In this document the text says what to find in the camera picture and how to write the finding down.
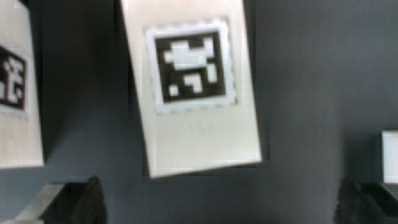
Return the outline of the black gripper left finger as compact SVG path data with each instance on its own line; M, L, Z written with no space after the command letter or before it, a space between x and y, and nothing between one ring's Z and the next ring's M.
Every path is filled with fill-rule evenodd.
M99 178L48 183L10 224L106 224Z

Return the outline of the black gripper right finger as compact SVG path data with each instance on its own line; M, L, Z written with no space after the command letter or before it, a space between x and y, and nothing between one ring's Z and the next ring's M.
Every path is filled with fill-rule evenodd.
M334 224L398 224L398 184L341 181Z

